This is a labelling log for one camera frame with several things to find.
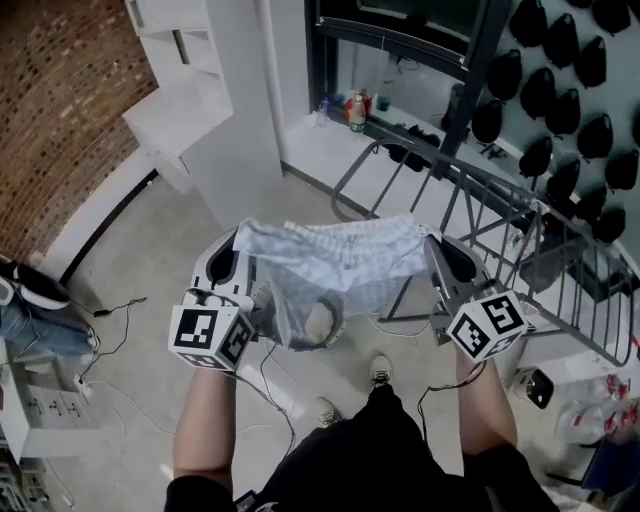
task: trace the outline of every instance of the black wire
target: black wire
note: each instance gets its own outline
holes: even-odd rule
[[[473,372],[475,372],[481,365],[482,365],[482,368],[480,369],[480,371],[470,379],[469,377],[471,377],[471,375],[473,375]],[[418,405],[417,405],[418,414],[420,415],[420,418],[422,419],[422,437],[423,437],[425,443],[427,443],[427,422],[425,420],[424,411],[422,409],[422,401],[424,400],[424,397],[427,396],[427,393],[429,391],[434,391],[435,392],[435,391],[444,391],[446,389],[460,389],[460,388],[463,388],[465,386],[468,386],[472,382],[475,382],[476,379],[478,377],[480,377],[480,375],[482,375],[482,372],[484,371],[486,366],[487,366],[487,362],[486,361],[482,361],[482,362],[478,363],[477,365],[475,365],[471,369],[471,371],[469,372],[469,375],[467,375],[466,378],[462,382],[459,382],[457,384],[449,384],[447,386],[442,386],[442,387],[437,387],[437,388],[429,386],[427,389],[425,389],[424,393],[422,393],[422,396],[420,397],[420,400],[418,400]]]
[[[291,431],[291,440],[289,441],[289,447],[287,448],[287,451],[285,452],[284,457],[282,457],[282,460],[284,460],[287,457],[287,455],[291,453],[291,450],[293,450],[293,447],[296,443],[296,431],[293,428],[293,425],[291,424],[291,420],[289,419],[289,415],[287,414],[287,411],[283,407],[278,405],[276,401],[273,399],[273,397],[271,396],[271,391],[269,391],[269,385],[267,384],[267,378],[264,375],[264,363],[266,363],[267,359],[271,357],[271,354],[273,354],[275,349],[276,349],[276,344],[274,342],[273,347],[271,347],[271,349],[267,352],[267,355],[264,356],[264,359],[260,363],[260,375],[262,375],[262,380],[264,381],[264,387],[267,390],[267,395],[269,395],[272,405],[278,410],[278,412],[280,412],[280,414],[284,416],[284,419],[286,420],[287,425],[289,425],[289,430]]]
[[[80,304],[78,301],[69,298],[69,302],[72,302],[73,304],[75,304],[76,306],[80,307],[81,309],[84,309],[87,313],[89,313],[90,315],[93,315],[93,311],[91,311],[89,308],[87,308],[86,306],[84,306],[83,304]]]
[[[128,335],[129,335],[129,321],[130,321],[131,306],[133,306],[134,304],[140,304],[141,302],[144,302],[145,300],[147,300],[146,297],[143,297],[141,299],[133,299],[133,300],[130,300],[129,302],[127,302],[127,304],[124,304],[122,306],[118,306],[118,307],[115,307],[115,308],[109,310],[110,312],[113,312],[116,309],[127,308],[127,323],[125,324],[125,328],[124,328],[124,339],[115,348],[115,350],[112,350],[111,352],[101,352],[100,354],[98,354],[98,357],[96,357],[93,361],[91,361],[91,363],[89,363],[89,366],[87,366],[85,368],[85,370],[82,372],[82,374],[80,375],[80,380],[82,380],[82,377],[84,377],[87,374],[87,372],[91,369],[91,367],[94,364],[96,364],[100,360],[100,358],[102,356],[111,356],[111,355],[115,354],[118,350],[120,350],[122,345],[124,345],[126,343]],[[93,330],[93,332],[94,332],[94,336],[96,336],[96,338],[98,338],[98,335],[95,332],[95,329]]]
[[[141,302],[144,302],[145,300],[147,300],[146,297],[142,297],[140,299],[132,299],[129,302],[127,302],[126,304],[122,304],[120,306],[116,306],[113,309],[98,309],[96,311],[91,311],[88,307],[86,307],[84,304],[81,304],[80,302],[74,300],[74,299],[69,299],[69,302],[74,303],[76,306],[82,308],[83,310],[85,310],[87,313],[89,313],[90,315],[93,315],[94,317],[98,318],[101,316],[108,316],[111,313],[113,313],[114,311],[118,310],[118,309],[123,309],[126,307],[131,306],[132,304],[139,304]]]
[[[269,391],[269,385],[267,384],[267,378],[264,375],[264,363],[267,361],[267,359],[269,359],[271,357],[271,354],[273,354],[273,351],[275,349],[276,349],[276,344],[274,343],[273,347],[271,347],[271,349],[267,352],[267,355],[264,357],[264,359],[260,363],[260,374],[262,375],[262,380],[264,381],[264,387],[267,390],[267,394],[263,393],[262,390],[260,390],[254,384],[252,384],[248,380],[244,379],[243,377],[240,377],[236,373],[224,372],[224,374],[227,377],[231,378],[231,379],[236,379],[236,380],[239,380],[240,382],[244,382],[245,384],[247,384],[256,393],[258,393],[268,404],[273,406],[280,414],[282,414],[282,416],[284,417],[285,421],[287,422],[287,425],[289,427],[289,431],[291,433],[291,439],[289,441],[289,446],[288,446],[287,451],[285,452],[284,456],[282,457],[282,460],[284,460],[284,459],[287,458],[287,455],[289,455],[291,453],[291,451],[293,450],[293,447],[296,444],[296,431],[293,428],[293,424],[291,423],[291,419],[289,418],[289,415],[287,414],[287,411],[283,407],[278,405],[276,403],[276,401],[273,399],[273,397],[271,396],[271,392]]]
[[[267,378],[264,376],[264,363],[266,363],[267,359],[271,357],[271,354],[273,354],[273,351],[275,349],[276,349],[276,344],[274,343],[273,347],[271,347],[271,350],[267,352],[267,355],[264,356],[264,359],[260,363],[260,375],[262,375],[262,380],[264,381],[264,387],[267,390],[267,395],[269,395],[269,398],[271,399],[272,402],[275,402],[275,400],[271,396],[271,392],[269,391],[269,385],[267,384]]]

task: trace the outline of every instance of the white shoe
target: white shoe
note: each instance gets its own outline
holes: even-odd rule
[[[380,354],[371,363],[370,375],[374,388],[391,384],[391,361]]]
[[[97,352],[100,349],[100,338],[98,338],[96,331],[91,326],[89,326],[89,336],[87,336],[87,343],[89,344],[93,352]]]
[[[318,397],[313,401],[311,410],[324,428],[330,427],[343,419],[340,411],[323,397]]]
[[[95,357],[95,352],[89,352],[88,354],[83,354],[80,356],[80,363],[84,365],[89,365],[93,363],[93,358]]]

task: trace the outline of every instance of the white box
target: white box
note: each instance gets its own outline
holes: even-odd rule
[[[235,371],[254,332],[236,306],[173,306],[169,350],[191,366]]]
[[[463,305],[447,334],[474,362],[507,350],[527,330],[515,293],[508,291]]]

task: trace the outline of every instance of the gray floor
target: gray floor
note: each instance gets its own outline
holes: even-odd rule
[[[274,219],[336,221],[326,195],[291,176],[284,186],[289,202],[274,205]],[[76,510],[162,510],[172,435],[159,429],[175,430],[192,374],[167,350],[171,308],[181,302],[196,258],[220,234],[197,192],[181,196],[156,179],[118,217],[75,273],[72,294],[91,308],[148,297],[131,308],[128,342],[116,355],[101,359],[87,376],[88,381],[98,381],[92,385],[90,401],[104,423],[103,441],[81,457],[52,461],[75,498]],[[123,338],[125,310],[92,322],[103,350],[112,350]],[[407,326],[405,334],[421,328]],[[256,382],[265,348],[252,345],[243,358],[244,375]],[[298,440],[315,426],[307,410],[314,396],[327,397],[346,416],[359,410],[369,389],[369,362],[377,352],[392,360],[394,387],[416,420],[416,401],[427,384],[455,379],[452,347],[437,347],[429,330],[417,338],[390,337],[376,331],[366,317],[353,319],[329,349],[298,354],[279,348],[265,365],[270,389],[293,417]],[[106,383],[135,400],[147,417]],[[436,460],[446,471],[460,473],[455,392],[432,394],[424,406]],[[561,456],[561,444],[549,434],[552,425],[540,428],[536,412],[517,399],[514,407],[521,431],[527,432],[521,434],[523,448],[542,460]],[[246,386],[238,388],[237,429],[233,473],[235,494],[240,496],[262,487],[288,445],[289,432],[283,418]],[[63,488],[55,479],[50,485],[57,510],[65,510],[60,501]]]

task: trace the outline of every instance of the baseboard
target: baseboard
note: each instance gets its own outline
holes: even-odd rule
[[[75,211],[38,270],[66,284],[100,236],[157,175],[145,152],[134,151]]]

